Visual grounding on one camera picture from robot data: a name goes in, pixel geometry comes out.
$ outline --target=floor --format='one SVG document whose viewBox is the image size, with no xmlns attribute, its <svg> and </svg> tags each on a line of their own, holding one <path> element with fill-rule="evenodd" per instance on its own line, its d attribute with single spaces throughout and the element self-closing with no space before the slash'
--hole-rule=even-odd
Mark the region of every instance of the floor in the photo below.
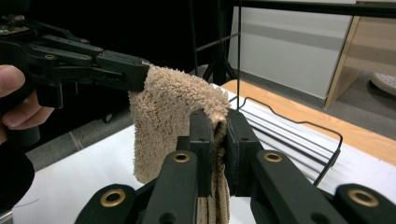
<svg viewBox="0 0 396 224">
<path fill-rule="evenodd" d="M 329 109 L 323 109 L 322 100 L 249 74 L 241 73 L 241 80 L 396 140 L 396 96 L 370 85 L 370 73 L 362 74 Z M 35 148 L 27 156 L 39 171 L 131 124 L 131 113 L 125 108 Z M 0 223 L 12 224 L 12 219 Z"/>
</svg>

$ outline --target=towel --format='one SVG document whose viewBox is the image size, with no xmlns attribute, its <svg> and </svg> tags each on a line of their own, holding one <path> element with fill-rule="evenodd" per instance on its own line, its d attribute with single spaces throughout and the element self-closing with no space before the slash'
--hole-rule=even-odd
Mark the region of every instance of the towel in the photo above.
<svg viewBox="0 0 396 224">
<path fill-rule="evenodd" d="M 205 111 L 214 130 L 216 156 L 212 195 L 198 198 L 197 223 L 228 223 L 229 189 L 222 162 L 225 150 L 220 145 L 227 132 L 227 92 L 199 77 L 149 64 L 145 89 L 129 91 L 129 100 L 135 125 L 134 175 L 143 184 L 158 176 L 165 156 L 176 150 L 177 138 L 189 136 L 191 112 Z"/>
</svg>

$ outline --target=beige towel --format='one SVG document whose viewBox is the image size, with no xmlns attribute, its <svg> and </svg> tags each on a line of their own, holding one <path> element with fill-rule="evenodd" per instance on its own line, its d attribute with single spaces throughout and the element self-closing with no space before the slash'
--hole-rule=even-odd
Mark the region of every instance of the beige towel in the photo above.
<svg viewBox="0 0 396 224">
<path fill-rule="evenodd" d="M 199 77 L 149 65 L 145 89 L 129 92 L 135 124 L 134 175 L 147 184 L 158 176 L 165 156 L 176 150 L 177 138 L 190 135 L 190 113 L 203 109 L 215 133 L 212 196 L 199 198 L 197 223 L 228 223 L 229 191 L 224 177 L 220 142 L 226 134 L 230 104 L 227 92 Z"/>
</svg>

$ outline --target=human hand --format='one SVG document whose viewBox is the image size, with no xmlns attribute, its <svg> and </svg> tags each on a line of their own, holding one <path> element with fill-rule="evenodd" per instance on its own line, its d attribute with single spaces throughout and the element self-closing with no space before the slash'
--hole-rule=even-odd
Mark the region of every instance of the human hand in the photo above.
<svg viewBox="0 0 396 224">
<path fill-rule="evenodd" d="M 0 65 L 0 98 L 19 89 L 25 81 L 23 72 L 12 65 Z M 37 95 L 33 91 L 16 107 L 1 115 L 0 144 L 7 141 L 5 126 L 13 130 L 22 130 L 44 123 L 54 108 L 38 104 Z"/>
</svg>

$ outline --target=white wall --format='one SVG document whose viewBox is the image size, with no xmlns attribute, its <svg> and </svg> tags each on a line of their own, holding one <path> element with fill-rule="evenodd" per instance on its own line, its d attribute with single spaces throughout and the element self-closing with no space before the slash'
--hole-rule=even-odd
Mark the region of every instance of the white wall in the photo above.
<svg viewBox="0 0 396 224">
<path fill-rule="evenodd" d="M 351 17 L 344 15 L 243 7 L 241 70 L 324 100 L 350 21 Z M 237 33 L 237 27 L 238 7 L 234 10 L 232 34 Z M 236 59 L 237 37 L 230 45 L 233 68 Z"/>
</svg>

